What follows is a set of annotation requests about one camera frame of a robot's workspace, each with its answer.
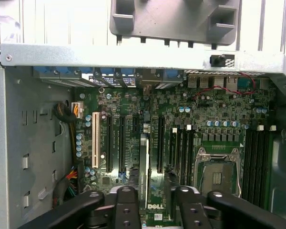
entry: green circuit board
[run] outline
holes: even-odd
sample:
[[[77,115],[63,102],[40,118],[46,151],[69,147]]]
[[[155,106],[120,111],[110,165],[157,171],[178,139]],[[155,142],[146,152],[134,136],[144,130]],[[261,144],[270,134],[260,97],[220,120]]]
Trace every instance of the green circuit board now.
[[[250,83],[244,79],[238,91],[251,90]],[[186,84],[153,90],[149,96],[142,89],[105,88],[102,93],[97,88],[76,89],[76,99],[84,107],[83,119],[77,122],[77,134],[83,135],[78,158],[85,169],[82,191],[109,193],[114,186],[132,185],[140,195],[142,190],[136,184],[139,177],[130,180],[130,174],[148,167],[148,189],[143,195],[147,196],[146,205],[140,205],[142,225],[162,227],[175,226],[167,213],[164,194],[168,165],[174,167],[180,185],[194,186],[202,194],[216,188],[239,196],[245,130],[269,125],[269,103],[276,89],[270,86],[236,97],[224,90],[210,90],[194,98],[197,91]],[[87,126],[85,117],[95,112],[100,115],[100,154],[98,166],[93,168],[93,125]],[[149,139],[147,163],[140,160],[146,154],[140,152],[141,134]],[[202,151],[209,158],[199,158]]]

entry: blue capacitor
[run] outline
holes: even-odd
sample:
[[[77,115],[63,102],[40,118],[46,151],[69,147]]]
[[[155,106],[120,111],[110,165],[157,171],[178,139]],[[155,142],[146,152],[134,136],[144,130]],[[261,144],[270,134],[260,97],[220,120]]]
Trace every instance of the blue capacitor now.
[[[85,168],[85,172],[90,173],[90,168],[88,166]]]
[[[92,116],[91,115],[87,115],[85,119],[86,119],[86,121],[90,121],[92,119]]]
[[[82,153],[81,153],[80,151],[77,151],[77,152],[76,152],[76,156],[77,156],[77,157],[81,157],[81,156],[82,156]]]
[[[76,140],[81,140],[82,137],[83,137],[82,134],[77,134],[77,135],[76,135]]]

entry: black cable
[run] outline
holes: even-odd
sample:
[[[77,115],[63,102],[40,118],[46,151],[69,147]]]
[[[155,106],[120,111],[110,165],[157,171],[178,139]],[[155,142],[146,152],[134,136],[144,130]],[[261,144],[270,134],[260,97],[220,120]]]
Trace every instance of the black cable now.
[[[57,103],[53,108],[54,115],[64,123],[76,121],[76,115],[64,103]]]

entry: black ram slot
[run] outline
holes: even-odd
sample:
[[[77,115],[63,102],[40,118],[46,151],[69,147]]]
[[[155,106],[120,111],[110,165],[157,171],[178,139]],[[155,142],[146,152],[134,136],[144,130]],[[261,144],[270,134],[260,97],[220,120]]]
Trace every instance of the black ram slot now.
[[[181,130],[178,129],[177,131],[177,138],[176,138],[176,144],[175,144],[175,162],[174,162],[174,168],[176,173],[179,175],[180,174],[180,157],[179,157],[179,152],[180,152],[180,146],[181,146]]]
[[[164,132],[165,132],[165,119],[159,117],[158,121],[158,158],[157,158],[157,170],[158,173],[163,173],[163,151],[164,151]]]
[[[173,133],[173,129],[171,129],[170,133],[170,157],[169,157],[169,164],[174,165],[174,162],[176,160],[175,157],[175,149],[176,149],[176,133]]]
[[[191,131],[188,134],[188,153],[187,153],[187,185],[192,186],[192,174],[193,171],[193,160],[194,160],[194,133]]]
[[[112,164],[112,139],[113,139],[113,126],[112,117],[107,118],[107,136],[106,136],[106,172],[111,173],[113,170]]]
[[[119,139],[119,172],[125,172],[125,134],[126,134],[126,118],[120,117],[120,139]]]
[[[187,138],[188,132],[183,130],[182,135],[182,151],[181,151],[181,171],[180,171],[180,185],[186,185],[186,160],[187,160]]]
[[[264,206],[269,132],[246,131],[242,198]]]

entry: capacitor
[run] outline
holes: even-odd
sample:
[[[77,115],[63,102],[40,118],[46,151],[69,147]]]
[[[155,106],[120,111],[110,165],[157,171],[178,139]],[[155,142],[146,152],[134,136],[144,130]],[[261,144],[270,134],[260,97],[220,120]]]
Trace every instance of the capacitor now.
[[[80,98],[81,98],[81,99],[84,99],[85,97],[86,97],[86,96],[85,96],[84,93],[81,93],[81,94],[80,94]]]
[[[225,127],[228,127],[230,123],[228,121],[222,121],[221,124]]]
[[[90,173],[90,167],[89,167],[89,166],[87,166],[87,167],[85,168],[85,173]]]
[[[86,119],[86,121],[91,121],[92,116],[91,116],[91,115],[87,115],[87,116],[85,117],[85,119]]]
[[[256,112],[257,112],[257,113],[261,113],[261,112],[262,112],[262,108],[261,108],[261,107],[258,107],[258,108],[256,109]]]
[[[232,127],[237,127],[237,124],[238,124],[237,121],[232,121],[232,122],[231,122],[231,126],[232,126]]]
[[[82,134],[77,134],[76,135],[76,140],[81,140],[82,139],[82,137],[83,137],[83,135]]]
[[[206,121],[206,125],[207,125],[207,126],[212,126],[212,125],[213,125],[213,122],[212,122],[212,121]]]
[[[248,124],[242,124],[242,128],[247,130],[247,129],[249,129],[249,125]]]
[[[77,151],[77,152],[76,152],[76,156],[77,156],[77,157],[81,157],[81,156],[82,156],[81,151]]]
[[[106,94],[106,99],[111,99],[112,98],[112,95],[111,94]]]
[[[81,146],[81,145],[82,145],[82,140],[77,140],[77,141],[76,141],[76,145],[77,145],[77,146]]]
[[[86,123],[85,123],[85,126],[86,126],[86,127],[90,127],[90,126],[91,126],[91,122],[86,122]]]
[[[82,147],[81,146],[76,146],[76,151],[81,151]]]
[[[91,169],[91,170],[90,170],[90,175],[92,175],[92,176],[93,176],[94,174],[95,174],[94,169]]]

